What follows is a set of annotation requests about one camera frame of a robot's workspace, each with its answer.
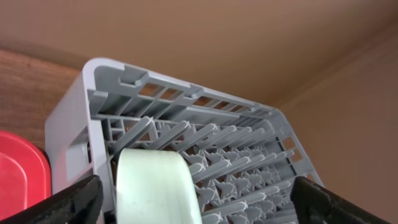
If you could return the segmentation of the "green bowl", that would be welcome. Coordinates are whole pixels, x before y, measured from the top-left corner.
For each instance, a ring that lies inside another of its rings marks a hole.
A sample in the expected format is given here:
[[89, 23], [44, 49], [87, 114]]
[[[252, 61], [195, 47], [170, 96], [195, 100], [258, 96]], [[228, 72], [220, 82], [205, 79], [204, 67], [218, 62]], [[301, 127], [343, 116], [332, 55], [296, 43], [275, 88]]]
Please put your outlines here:
[[120, 224], [202, 224], [193, 180], [172, 151], [124, 149], [116, 177]]

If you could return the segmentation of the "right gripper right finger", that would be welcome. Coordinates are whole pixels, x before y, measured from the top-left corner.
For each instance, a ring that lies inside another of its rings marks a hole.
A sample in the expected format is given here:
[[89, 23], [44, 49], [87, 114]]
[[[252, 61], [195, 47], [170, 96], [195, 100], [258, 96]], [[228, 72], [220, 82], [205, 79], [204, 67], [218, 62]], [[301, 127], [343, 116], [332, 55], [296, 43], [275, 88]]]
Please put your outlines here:
[[306, 177], [295, 178], [290, 200], [299, 224], [389, 224]]

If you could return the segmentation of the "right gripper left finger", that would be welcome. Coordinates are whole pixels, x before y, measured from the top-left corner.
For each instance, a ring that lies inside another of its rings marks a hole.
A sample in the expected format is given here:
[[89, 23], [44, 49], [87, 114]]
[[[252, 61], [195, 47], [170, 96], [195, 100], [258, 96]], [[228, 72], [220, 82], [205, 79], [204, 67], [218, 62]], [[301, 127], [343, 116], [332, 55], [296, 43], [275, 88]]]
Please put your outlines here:
[[98, 175], [91, 175], [1, 224], [96, 223], [102, 204], [103, 184]]

